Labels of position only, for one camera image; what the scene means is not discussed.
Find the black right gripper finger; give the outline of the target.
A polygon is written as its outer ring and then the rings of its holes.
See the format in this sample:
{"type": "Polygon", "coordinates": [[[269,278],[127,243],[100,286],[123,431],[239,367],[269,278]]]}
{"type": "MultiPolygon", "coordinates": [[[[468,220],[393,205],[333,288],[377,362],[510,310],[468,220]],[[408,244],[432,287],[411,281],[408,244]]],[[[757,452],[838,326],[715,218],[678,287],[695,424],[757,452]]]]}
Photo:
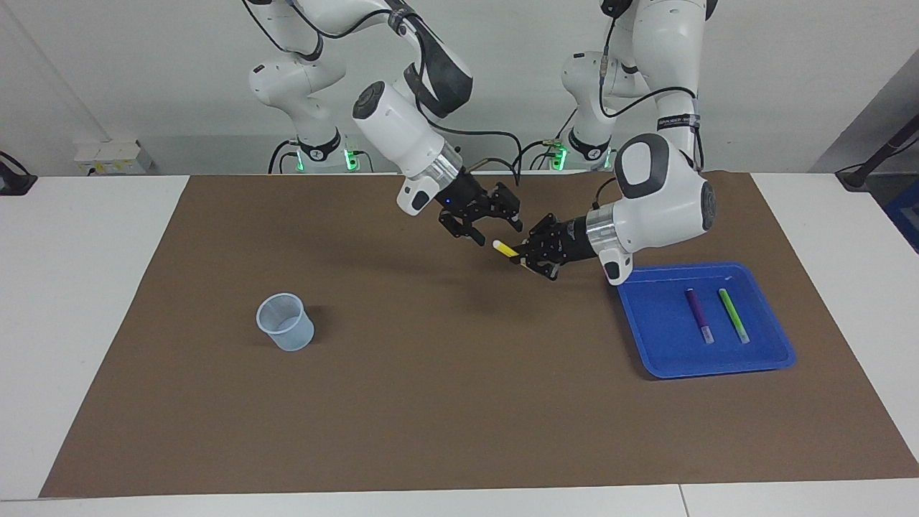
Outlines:
{"type": "Polygon", "coordinates": [[[523,230],[524,225],[520,220],[520,200],[501,181],[492,188],[492,209],[496,218],[506,220],[516,232],[523,230]]]}
{"type": "Polygon", "coordinates": [[[485,245],[485,236],[465,218],[457,218],[449,212],[441,212],[439,222],[454,238],[469,238],[477,246],[485,245]]]}

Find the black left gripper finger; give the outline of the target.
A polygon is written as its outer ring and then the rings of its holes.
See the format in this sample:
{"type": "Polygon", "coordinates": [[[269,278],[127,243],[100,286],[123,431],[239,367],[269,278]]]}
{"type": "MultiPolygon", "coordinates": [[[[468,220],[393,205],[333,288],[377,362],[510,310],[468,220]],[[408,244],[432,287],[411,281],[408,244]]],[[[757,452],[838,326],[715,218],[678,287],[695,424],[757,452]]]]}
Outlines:
{"type": "Polygon", "coordinates": [[[531,248],[544,248],[558,241],[562,222],[554,213],[548,213],[529,229],[528,245],[531,248]]]}
{"type": "Polygon", "coordinates": [[[532,274],[549,279],[549,281],[556,281],[558,278],[560,265],[553,261],[546,261],[544,256],[539,256],[537,253],[512,256],[511,262],[528,269],[532,274]]]}

